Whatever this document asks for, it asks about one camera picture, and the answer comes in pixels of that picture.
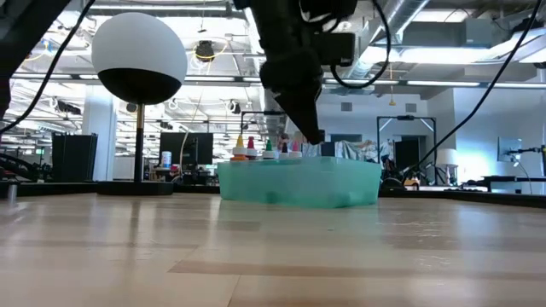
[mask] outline white lampshade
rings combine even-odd
[[[457,151],[455,149],[439,149],[437,158],[437,166],[459,166]]]
[[[97,30],[91,49],[93,67],[104,86],[132,103],[170,99],[188,72],[180,38],[148,14],[124,13],[107,20]]]

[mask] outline red object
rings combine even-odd
[[[249,136],[248,137],[248,146],[247,146],[248,149],[254,149],[254,136]]]
[[[292,151],[299,151],[298,141],[293,141],[292,142]]]

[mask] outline wooden tabletop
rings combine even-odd
[[[0,203],[0,305],[546,306],[546,211],[218,195]]]

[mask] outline black lamp base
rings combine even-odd
[[[172,195],[171,182],[99,182],[96,193],[112,196],[162,196]]]

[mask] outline teal plastic bin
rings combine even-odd
[[[308,208],[373,205],[380,173],[378,164],[332,157],[218,164],[225,200]]]

